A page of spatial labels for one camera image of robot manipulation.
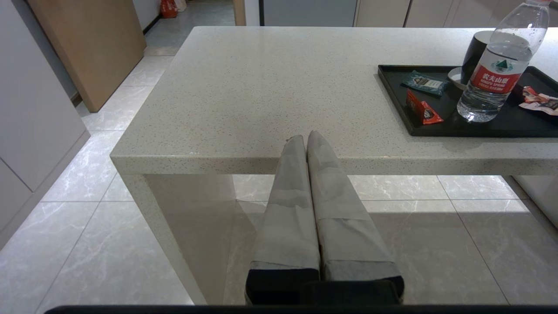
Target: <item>red bottle label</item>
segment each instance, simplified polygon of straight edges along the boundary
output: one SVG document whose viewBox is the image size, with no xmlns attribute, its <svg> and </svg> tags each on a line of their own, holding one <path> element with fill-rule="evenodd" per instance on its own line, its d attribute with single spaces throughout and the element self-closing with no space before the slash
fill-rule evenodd
<svg viewBox="0 0 558 314">
<path fill-rule="evenodd" d="M 471 84 L 484 91 L 507 94 L 512 91 L 528 62 L 509 59 L 485 50 L 471 76 Z"/>
</svg>

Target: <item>black tray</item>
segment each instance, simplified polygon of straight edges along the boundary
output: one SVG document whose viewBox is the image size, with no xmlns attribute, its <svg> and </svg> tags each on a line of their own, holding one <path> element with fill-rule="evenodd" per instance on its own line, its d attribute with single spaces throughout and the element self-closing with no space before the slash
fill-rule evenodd
<svg viewBox="0 0 558 314">
<path fill-rule="evenodd" d="M 523 101 L 514 92 L 506 100 L 500 113 L 490 122 L 467 122 L 457 112 L 456 105 L 462 91 L 448 84 L 440 96 L 411 89 L 418 100 L 426 101 L 443 119 L 442 123 L 422 125 L 415 113 L 405 104 L 407 87 L 403 82 L 416 70 L 429 76 L 448 79 L 448 72 L 457 66 L 379 65 L 378 74 L 391 100 L 412 136 L 474 136 L 474 137 L 558 137 L 558 117 L 540 111 L 527 110 L 518 105 Z M 531 86 L 537 93 L 558 96 L 558 83 L 546 74 L 528 66 L 518 82 Z"/>
</svg>

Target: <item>white speckled countertop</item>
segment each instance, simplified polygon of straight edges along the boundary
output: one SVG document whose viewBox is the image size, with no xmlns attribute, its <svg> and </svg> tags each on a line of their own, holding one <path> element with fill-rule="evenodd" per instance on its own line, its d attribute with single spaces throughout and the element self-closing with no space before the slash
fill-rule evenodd
<svg viewBox="0 0 558 314">
<path fill-rule="evenodd" d="M 122 174 L 274 173 L 319 130 L 349 174 L 556 174 L 558 139 L 413 137 L 378 64 L 459 65 L 468 28 L 196 27 L 114 148 Z M 531 64 L 558 79 L 558 29 Z"/>
</svg>

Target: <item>dark green packet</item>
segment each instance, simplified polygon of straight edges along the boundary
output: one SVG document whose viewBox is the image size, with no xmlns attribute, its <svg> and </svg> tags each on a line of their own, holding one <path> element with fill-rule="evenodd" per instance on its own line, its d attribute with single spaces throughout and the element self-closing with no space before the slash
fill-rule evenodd
<svg viewBox="0 0 558 314">
<path fill-rule="evenodd" d="M 404 81 L 403 84 L 418 91 L 442 96 L 444 89 L 446 89 L 449 82 L 447 80 L 433 78 L 417 71 L 413 71 L 409 74 L 407 80 Z"/>
</svg>

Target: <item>black cup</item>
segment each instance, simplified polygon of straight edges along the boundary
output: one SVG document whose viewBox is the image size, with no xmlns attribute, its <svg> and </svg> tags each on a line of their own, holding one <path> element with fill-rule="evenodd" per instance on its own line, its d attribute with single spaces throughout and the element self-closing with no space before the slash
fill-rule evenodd
<svg viewBox="0 0 558 314">
<path fill-rule="evenodd" d="M 490 37 L 493 32 L 494 31 L 476 32 L 473 39 L 471 39 L 471 43 L 465 54 L 465 59 L 463 59 L 463 66 L 461 66 L 461 84 L 467 85 L 469 79 L 471 79 L 471 75 L 473 75 L 480 57 L 483 55 L 484 49 L 486 49 L 490 42 Z"/>
</svg>

